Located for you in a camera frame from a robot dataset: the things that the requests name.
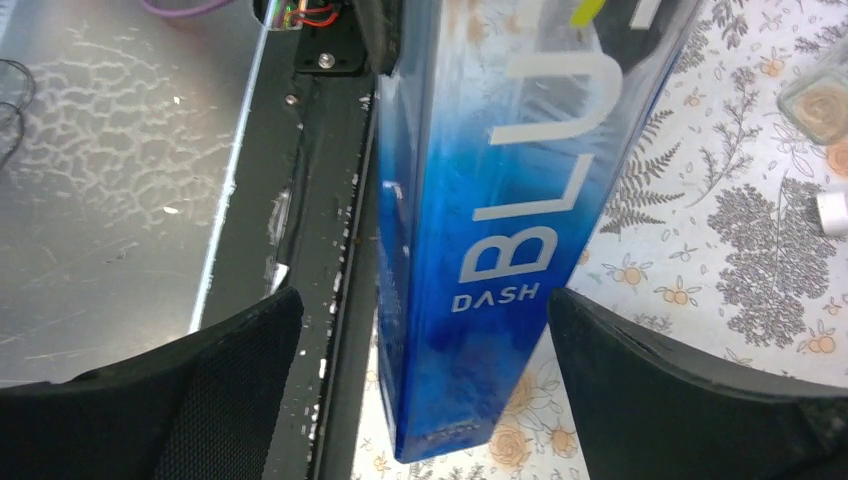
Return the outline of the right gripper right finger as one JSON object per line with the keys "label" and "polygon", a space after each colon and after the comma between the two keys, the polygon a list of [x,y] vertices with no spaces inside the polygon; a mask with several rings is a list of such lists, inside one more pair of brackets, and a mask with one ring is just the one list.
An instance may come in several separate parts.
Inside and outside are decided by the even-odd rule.
{"label": "right gripper right finger", "polygon": [[847,391],[745,367],[567,289],[548,319],[593,479],[843,479]]}

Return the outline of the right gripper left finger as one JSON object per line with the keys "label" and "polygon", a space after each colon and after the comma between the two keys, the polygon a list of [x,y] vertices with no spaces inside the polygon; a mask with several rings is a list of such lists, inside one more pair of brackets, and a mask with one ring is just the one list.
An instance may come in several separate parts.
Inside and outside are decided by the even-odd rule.
{"label": "right gripper left finger", "polygon": [[67,382],[3,388],[2,477],[260,478],[302,315],[285,288]]}

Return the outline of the blue glass bottle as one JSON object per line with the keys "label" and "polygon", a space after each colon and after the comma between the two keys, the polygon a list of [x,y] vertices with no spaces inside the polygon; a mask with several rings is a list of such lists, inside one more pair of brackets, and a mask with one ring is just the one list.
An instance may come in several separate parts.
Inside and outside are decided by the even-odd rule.
{"label": "blue glass bottle", "polygon": [[700,7],[405,3],[378,109],[378,373],[397,461],[490,439]]}

